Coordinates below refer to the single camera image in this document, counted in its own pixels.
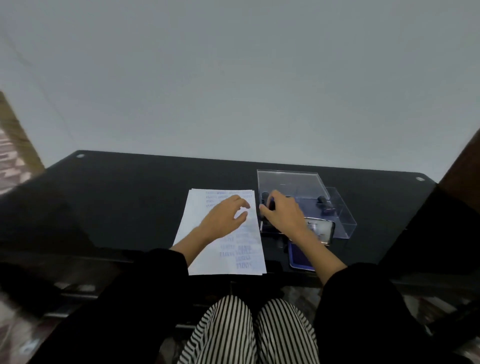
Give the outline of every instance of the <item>person's right hand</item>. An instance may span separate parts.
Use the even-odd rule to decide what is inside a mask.
[[[269,195],[267,206],[270,205],[272,197],[275,201],[275,210],[260,205],[260,213],[295,243],[301,235],[310,231],[303,212],[293,197],[286,197],[277,190],[273,190]]]

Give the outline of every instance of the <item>person's left hand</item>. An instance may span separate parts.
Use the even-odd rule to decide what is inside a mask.
[[[223,238],[238,229],[247,219],[247,211],[233,218],[241,207],[250,208],[250,205],[237,194],[230,196],[210,210],[198,226],[199,231],[209,242]]]

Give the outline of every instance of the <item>stack of paper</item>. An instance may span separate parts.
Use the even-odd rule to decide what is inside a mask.
[[[266,273],[264,251],[256,214],[253,190],[197,190],[188,193],[185,210],[174,245],[200,224],[206,214],[219,202],[238,194],[250,204],[235,215],[248,211],[247,220],[234,232],[210,243],[188,268],[190,275]]]

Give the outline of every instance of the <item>hand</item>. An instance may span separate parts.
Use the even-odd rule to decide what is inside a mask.
[[[267,200],[270,205],[272,197],[275,200],[275,210],[269,210],[265,205],[260,205],[260,212],[278,230],[284,233],[294,243],[300,236],[308,233],[305,217],[293,197],[286,197],[279,191],[273,190]]]
[[[250,205],[237,194],[230,196],[210,210],[198,226],[199,231],[210,243],[223,238],[238,229],[247,219],[247,211],[233,218],[241,207],[250,208]]]

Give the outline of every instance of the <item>clear acrylic box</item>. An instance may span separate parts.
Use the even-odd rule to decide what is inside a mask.
[[[318,173],[257,170],[257,177],[260,200],[262,193],[272,190],[294,197],[306,218],[321,218],[335,223],[334,238],[348,239],[357,227],[337,189],[325,187]],[[324,197],[325,203],[319,203],[320,196]]]

